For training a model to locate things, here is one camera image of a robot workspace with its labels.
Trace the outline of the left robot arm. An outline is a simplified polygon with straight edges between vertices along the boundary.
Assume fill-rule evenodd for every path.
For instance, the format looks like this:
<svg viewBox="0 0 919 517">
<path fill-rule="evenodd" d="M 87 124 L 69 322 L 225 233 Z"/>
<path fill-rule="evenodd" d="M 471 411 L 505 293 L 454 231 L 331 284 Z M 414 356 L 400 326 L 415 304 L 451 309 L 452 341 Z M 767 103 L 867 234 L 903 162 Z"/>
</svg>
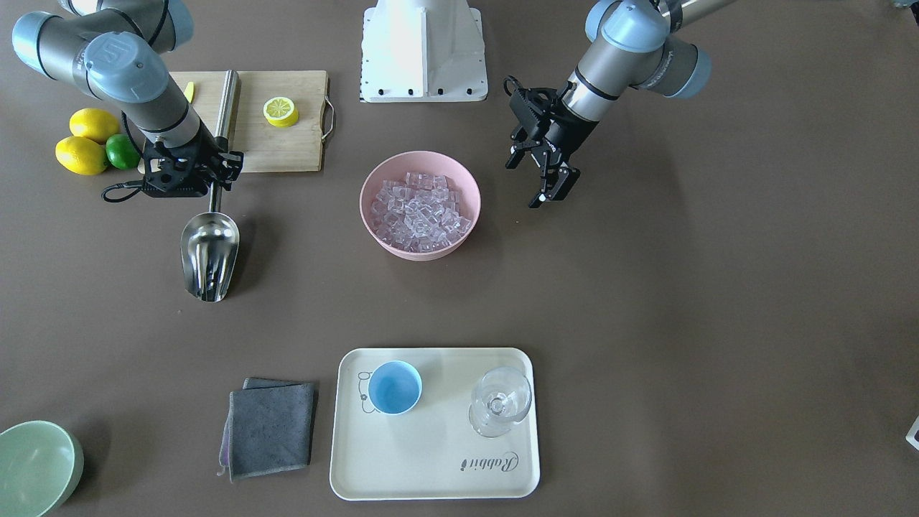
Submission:
<svg viewBox="0 0 919 517">
<path fill-rule="evenodd" d="M 561 88 L 526 88 L 508 76 L 503 90 L 518 124 L 506 167 L 531 156 L 539 190 L 529 207 L 561 202 L 580 172 L 571 156 L 627 89 L 691 98 L 712 72 L 709 56 L 676 33 L 725 1 L 600 1 L 585 20 L 590 45 Z"/>
</svg>

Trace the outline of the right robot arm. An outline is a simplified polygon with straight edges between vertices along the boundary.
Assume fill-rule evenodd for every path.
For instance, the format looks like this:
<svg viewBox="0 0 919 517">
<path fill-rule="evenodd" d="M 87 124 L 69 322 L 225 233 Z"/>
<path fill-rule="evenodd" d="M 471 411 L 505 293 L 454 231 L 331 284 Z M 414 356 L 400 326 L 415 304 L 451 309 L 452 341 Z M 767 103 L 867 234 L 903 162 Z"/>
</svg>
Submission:
<svg viewBox="0 0 919 517">
<path fill-rule="evenodd" d="M 142 180 L 127 187 L 151 197 L 203 197 L 229 190 L 243 154 L 215 136 L 187 101 L 162 55 L 191 40 L 181 1 L 63 1 L 72 14 L 23 14 L 11 33 L 31 69 L 111 104 L 144 135 Z"/>
</svg>

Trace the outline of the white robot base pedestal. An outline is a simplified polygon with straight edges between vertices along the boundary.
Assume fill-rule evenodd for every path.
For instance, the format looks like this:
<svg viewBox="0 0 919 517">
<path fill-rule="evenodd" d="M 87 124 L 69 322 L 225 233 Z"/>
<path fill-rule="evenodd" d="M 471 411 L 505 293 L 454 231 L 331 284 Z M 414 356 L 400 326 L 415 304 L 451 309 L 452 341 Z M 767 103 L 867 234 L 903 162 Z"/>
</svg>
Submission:
<svg viewBox="0 0 919 517">
<path fill-rule="evenodd" d="M 484 101 L 482 14 L 466 1 L 378 1 L 363 13 L 364 103 Z"/>
</svg>

